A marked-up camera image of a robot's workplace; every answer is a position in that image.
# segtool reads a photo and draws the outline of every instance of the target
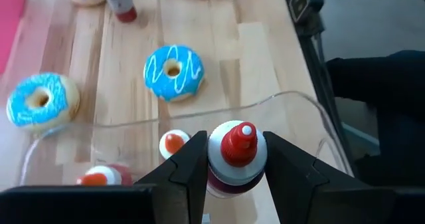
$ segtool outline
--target pink wall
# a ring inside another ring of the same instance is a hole
[[[5,71],[25,0],[0,0],[0,74]]]

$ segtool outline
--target blue icing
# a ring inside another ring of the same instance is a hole
[[[48,103],[40,108],[28,107],[25,102],[26,99],[38,88],[50,92]],[[48,122],[57,118],[67,108],[66,90],[60,81],[60,76],[54,73],[28,77],[18,84],[7,103],[9,118],[12,123],[19,127]]]
[[[164,72],[165,61],[181,62],[181,71],[170,78]],[[185,94],[195,95],[204,76],[201,58],[190,48],[181,45],[164,46],[149,56],[143,70],[145,85],[158,97],[170,101]]]

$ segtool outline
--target bottle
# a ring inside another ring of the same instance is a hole
[[[167,160],[177,153],[190,139],[190,135],[182,130],[170,130],[162,135],[159,141],[159,152]]]
[[[94,166],[77,179],[79,185],[133,185],[129,169],[118,164]]]
[[[225,122],[209,137],[208,159],[208,192],[221,198],[240,195],[264,175],[266,139],[250,122]]]
[[[116,17],[123,23],[136,20],[137,11],[135,10],[133,0],[106,0]]]

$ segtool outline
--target blue frosted donut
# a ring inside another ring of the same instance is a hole
[[[164,46],[149,56],[143,70],[146,87],[167,102],[195,95],[204,78],[201,58],[189,47]]]
[[[41,131],[69,122],[79,104],[80,94],[71,80],[43,73],[17,85],[7,101],[7,117],[20,128]]]

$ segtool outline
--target orange bottle cap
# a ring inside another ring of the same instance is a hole
[[[167,134],[165,137],[165,148],[170,154],[175,154],[185,144],[185,141],[177,134]]]
[[[107,183],[108,183],[108,179],[102,173],[86,174],[83,177],[81,177],[81,185],[99,186],[99,185],[106,185]]]

